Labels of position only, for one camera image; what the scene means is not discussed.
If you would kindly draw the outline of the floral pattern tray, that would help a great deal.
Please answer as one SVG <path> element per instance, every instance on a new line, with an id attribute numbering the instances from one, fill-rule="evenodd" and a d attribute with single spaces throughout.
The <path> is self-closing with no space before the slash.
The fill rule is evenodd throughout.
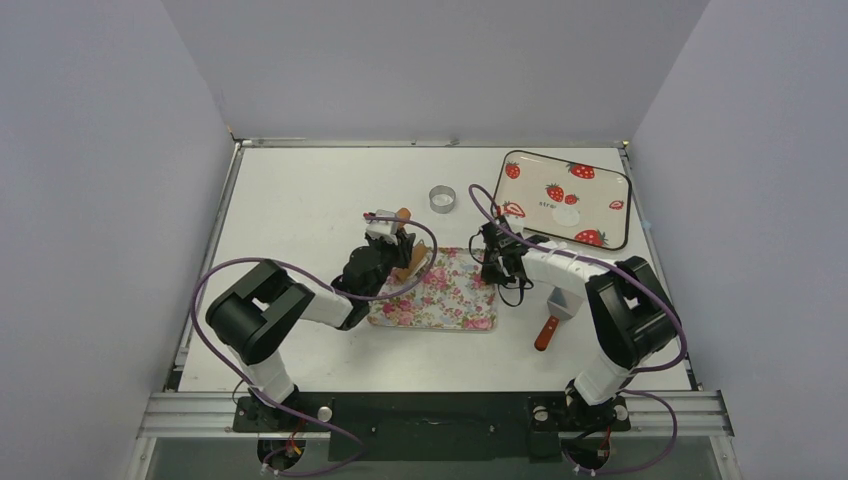
<path id="1" fill-rule="evenodd" d="M 380 293 L 388 300 L 374 302 L 366 321 L 373 326 L 455 331 L 490 331 L 497 324 L 498 292 L 481 278 L 479 248 L 441 247 L 435 265 L 418 269 L 405 280 L 391 275 Z"/>

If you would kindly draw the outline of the metal spatula wooden handle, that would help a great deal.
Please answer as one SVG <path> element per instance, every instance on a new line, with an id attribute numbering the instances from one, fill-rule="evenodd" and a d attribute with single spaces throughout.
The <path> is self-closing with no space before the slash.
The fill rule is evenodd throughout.
<path id="1" fill-rule="evenodd" d="M 562 288 L 554 288 L 549 294 L 546 304 L 548 319 L 537 335 L 533 346 L 543 352 L 550 345 L 559 325 L 573 318 L 579 311 L 584 300 L 577 294 Z"/>

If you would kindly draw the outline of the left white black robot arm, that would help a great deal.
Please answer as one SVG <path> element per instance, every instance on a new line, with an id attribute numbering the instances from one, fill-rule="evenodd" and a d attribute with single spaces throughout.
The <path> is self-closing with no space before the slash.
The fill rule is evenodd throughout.
<path id="1" fill-rule="evenodd" d="M 415 246 L 416 235 L 403 229 L 392 239 L 368 234 L 328 288 L 263 259 L 211 303 L 206 324 L 236 356 L 253 395 L 262 400 L 259 416 L 272 429 L 285 430 L 298 416 L 292 397 L 297 386 L 279 351 L 294 326 L 311 321 L 341 331 L 354 328 L 393 271 L 411 265 Z"/>

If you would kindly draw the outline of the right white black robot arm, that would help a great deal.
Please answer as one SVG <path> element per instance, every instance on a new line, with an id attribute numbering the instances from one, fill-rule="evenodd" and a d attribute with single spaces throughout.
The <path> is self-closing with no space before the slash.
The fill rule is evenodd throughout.
<path id="1" fill-rule="evenodd" d="M 643 362 L 680 335 L 681 325 L 651 265 L 638 256 L 613 263 L 581 255 L 542 235 L 523 238 L 505 217 L 484 224 L 481 277 L 520 288 L 542 283 L 562 293 L 564 305 L 587 307 L 600 351 L 569 381 L 564 413 L 571 428 L 622 421 L 619 392 Z"/>

